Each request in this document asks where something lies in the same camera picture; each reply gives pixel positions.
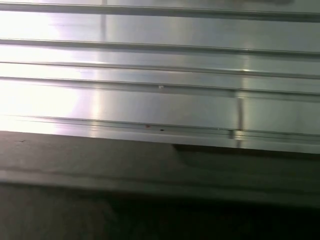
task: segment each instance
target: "metal channel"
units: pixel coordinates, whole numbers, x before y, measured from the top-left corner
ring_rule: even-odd
[[[232,9],[152,7],[152,6],[116,6],[116,5],[75,5],[75,4],[39,4],[39,3],[6,3],[0,2],[0,11],[65,13],[121,16],[158,16],[181,18],[216,18],[259,20],[276,22],[319,23],[320,15],[304,12],[265,12],[240,11]]]
[[[1,130],[319,153],[317,1],[107,3],[0,2]]]
[[[0,20],[10,22],[0,24],[1,39],[102,42],[99,14],[3,11]],[[306,22],[108,15],[105,31],[111,43],[319,53],[319,29]]]

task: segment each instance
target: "shiny metal surface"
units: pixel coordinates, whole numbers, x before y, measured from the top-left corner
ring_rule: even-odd
[[[3,39],[320,52],[318,23],[10,11],[0,21]]]
[[[317,0],[6,0],[7,3],[201,8],[236,11],[319,13]]]
[[[0,130],[320,153],[320,23],[281,18],[318,16],[316,1],[29,3],[81,14],[0,2]]]
[[[222,129],[235,129],[238,122],[237,102],[232,98],[67,89],[5,82],[0,84],[0,115]]]

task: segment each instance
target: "metal edge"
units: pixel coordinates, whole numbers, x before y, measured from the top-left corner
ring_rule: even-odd
[[[158,17],[184,17],[184,18],[216,18],[216,19],[320,23],[320,14],[318,13],[240,11],[240,10],[179,8],[179,7],[0,2],[0,11],[65,13],[65,14],[127,15],[127,16],[158,16]]]

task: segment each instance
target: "dark gray surface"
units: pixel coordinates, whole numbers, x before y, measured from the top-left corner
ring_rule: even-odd
[[[320,207],[316,158],[181,152],[170,144],[0,132],[0,181]]]
[[[0,185],[2,240],[317,239],[319,212]]]

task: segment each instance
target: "gray floor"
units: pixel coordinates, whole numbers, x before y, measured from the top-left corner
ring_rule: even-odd
[[[2,240],[317,239],[319,213],[310,209],[17,185],[0,192]]]

